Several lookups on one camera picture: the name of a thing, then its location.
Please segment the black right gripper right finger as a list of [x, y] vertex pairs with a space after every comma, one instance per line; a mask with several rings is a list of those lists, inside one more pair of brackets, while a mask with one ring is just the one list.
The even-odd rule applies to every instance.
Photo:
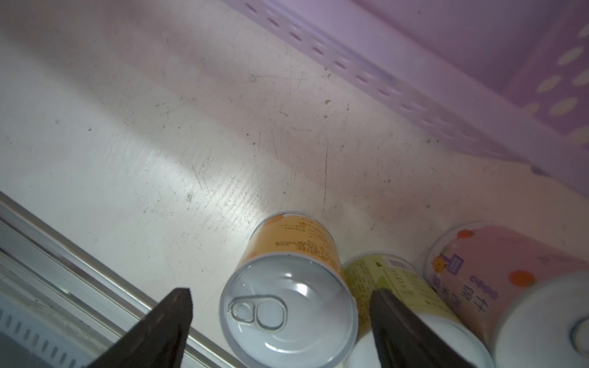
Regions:
[[370, 300], [371, 328], [382, 367], [471, 367], [386, 288]]

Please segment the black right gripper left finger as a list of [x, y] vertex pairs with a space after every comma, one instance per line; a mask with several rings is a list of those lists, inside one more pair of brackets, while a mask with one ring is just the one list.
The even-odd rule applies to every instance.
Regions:
[[175, 288], [91, 367], [180, 367], [193, 319], [188, 288]]

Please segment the purple perforated plastic basket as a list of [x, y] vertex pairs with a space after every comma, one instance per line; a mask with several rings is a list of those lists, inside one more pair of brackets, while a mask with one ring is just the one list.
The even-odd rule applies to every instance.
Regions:
[[233, 1], [459, 153], [588, 194], [586, 1]]

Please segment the pink label can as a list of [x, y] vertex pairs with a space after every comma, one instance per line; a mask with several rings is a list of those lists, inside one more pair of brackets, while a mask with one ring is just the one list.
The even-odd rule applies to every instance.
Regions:
[[588, 263], [492, 222], [460, 225], [423, 277], [497, 367], [588, 365]]

